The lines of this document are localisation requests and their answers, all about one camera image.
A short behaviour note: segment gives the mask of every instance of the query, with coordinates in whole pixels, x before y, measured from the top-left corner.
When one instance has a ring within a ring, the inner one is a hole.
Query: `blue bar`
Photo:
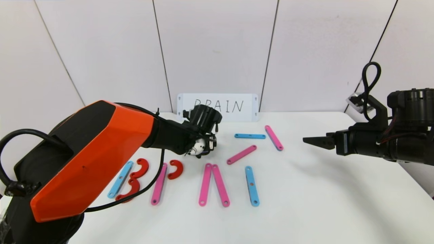
[[[119,189],[121,189],[121,186],[124,184],[125,179],[128,176],[128,173],[131,170],[131,167],[133,166],[134,162],[133,161],[128,161],[124,168],[122,169],[121,173],[119,174],[118,178],[116,179],[114,185],[112,186],[112,188],[110,189],[110,191],[107,194],[108,198],[115,198],[116,195],[119,192]]]
[[[265,139],[264,134],[235,134],[235,138]]]
[[[255,178],[253,177],[253,169],[250,166],[246,166],[246,179],[250,202],[252,203],[252,206],[257,207],[259,206],[258,191],[256,190]]]

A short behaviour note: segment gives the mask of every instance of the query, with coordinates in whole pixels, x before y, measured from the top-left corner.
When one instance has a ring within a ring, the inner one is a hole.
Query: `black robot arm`
[[[365,86],[365,92],[353,101],[364,103],[365,117],[367,105],[375,109],[374,118],[367,117],[368,122],[355,123],[347,130],[327,133],[323,137],[305,137],[303,141],[328,150],[336,148],[336,154],[343,156],[361,154],[394,162],[434,165],[434,89],[389,94],[387,103],[392,109],[390,124],[386,107],[371,95],[366,96],[369,91]]]

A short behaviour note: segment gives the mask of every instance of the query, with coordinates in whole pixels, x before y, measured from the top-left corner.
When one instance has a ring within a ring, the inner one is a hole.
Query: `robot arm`
[[[378,72],[368,86],[366,70],[370,65],[375,65]],[[369,95],[380,73],[379,64],[368,63],[362,73],[365,92],[350,98],[368,122],[355,123],[347,130],[327,133],[324,137],[305,137],[303,141],[329,150],[336,148],[336,154],[343,156],[361,154],[394,162],[434,165],[434,89],[390,93],[387,104],[392,109],[392,117],[389,118],[386,107]],[[375,109],[374,118],[368,117],[369,108]]]
[[[182,124],[129,104],[93,103],[57,125],[48,135],[19,130],[0,141],[34,134],[44,140],[14,167],[17,181],[0,167],[5,194],[13,196],[0,226],[0,243],[63,244],[76,232],[84,212],[102,210],[149,189],[161,171],[164,150],[187,154],[203,141],[200,158],[216,146],[212,133],[222,116],[198,105]],[[161,165],[153,181],[136,194],[95,208],[88,206],[139,147],[161,148]]]

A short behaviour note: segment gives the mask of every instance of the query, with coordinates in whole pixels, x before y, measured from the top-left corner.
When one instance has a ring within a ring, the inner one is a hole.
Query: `white wall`
[[[277,0],[157,0],[172,105],[179,93],[261,96]]]
[[[36,2],[86,105],[172,111],[151,0]]]
[[[399,0],[389,26],[381,40],[373,61],[381,65],[381,77],[370,92],[387,106],[387,95],[395,90],[434,88],[434,1]],[[375,68],[369,72],[370,83]],[[363,85],[358,88],[363,92]],[[365,121],[351,107],[347,109],[356,121]],[[431,195],[434,196],[434,167],[415,163],[402,167]]]
[[[0,137],[22,128],[49,132],[82,106],[35,3],[0,1]],[[6,146],[1,160],[11,178],[38,141],[23,135]]]
[[[395,0],[282,0],[261,111],[343,111]]]

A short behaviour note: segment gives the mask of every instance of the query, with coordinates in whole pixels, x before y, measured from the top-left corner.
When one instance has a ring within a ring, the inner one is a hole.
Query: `red curved piece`
[[[148,169],[149,169],[149,163],[144,158],[137,159],[137,164],[141,165],[141,168],[139,169],[139,171],[132,172],[130,174],[130,177],[134,178],[134,179],[138,179],[138,178],[142,177],[144,174],[146,174],[146,172],[148,172]]]
[[[122,199],[122,198],[128,197],[129,195],[132,195],[132,194],[134,194],[134,193],[136,193],[136,192],[138,192],[138,191],[140,190],[140,182],[138,182],[137,179],[135,179],[135,178],[131,178],[131,179],[129,179],[129,180],[128,180],[128,184],[130,184],[130,186],[131,186],[131,190],[130,190],[130,192],[127,193],[127,194],[125,194],[125,195],[118,195],[118,196],[116,197],[116,201],[117,201],[117,200],[120,200],[120,199]]]
[[[170,165],[176,166],[176,171],[168,174],[167,178],[169,178],[169,180],[174,180],[182,174],[182,172],[184,171],[184,166],[178,160],[170,160]]]

